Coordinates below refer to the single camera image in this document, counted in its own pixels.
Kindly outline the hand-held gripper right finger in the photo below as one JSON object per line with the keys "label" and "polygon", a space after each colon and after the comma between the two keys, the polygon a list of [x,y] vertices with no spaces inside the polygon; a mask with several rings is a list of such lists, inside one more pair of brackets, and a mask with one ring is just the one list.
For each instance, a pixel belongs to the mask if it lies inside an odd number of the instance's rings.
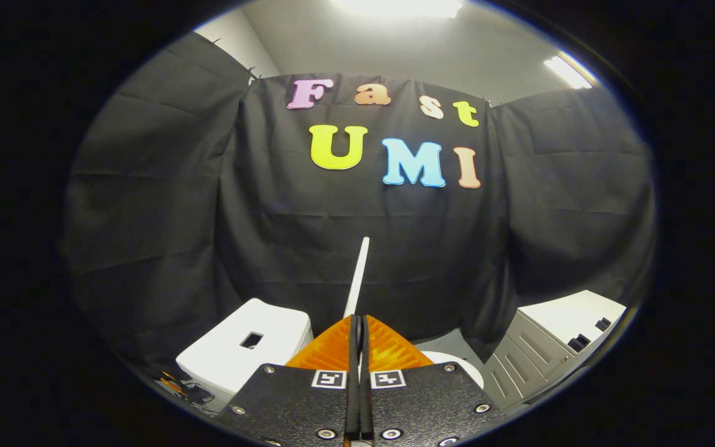
{"label": "hand-held gripper right finger", "polygon": [[446,446],[508,421],[459,362],[434,362],[375,317],[361,317],[361,439]]}

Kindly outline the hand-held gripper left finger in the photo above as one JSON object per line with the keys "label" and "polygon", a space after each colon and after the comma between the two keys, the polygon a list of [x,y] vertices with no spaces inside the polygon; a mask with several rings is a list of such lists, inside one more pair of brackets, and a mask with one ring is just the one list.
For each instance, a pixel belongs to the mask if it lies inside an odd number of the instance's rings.
{"label": "hand-held gripper left finger", "polygon": [[286,363],[261,363],[215,421],[264,446],[348,446],[361,436],[361,318],[348,316]]}

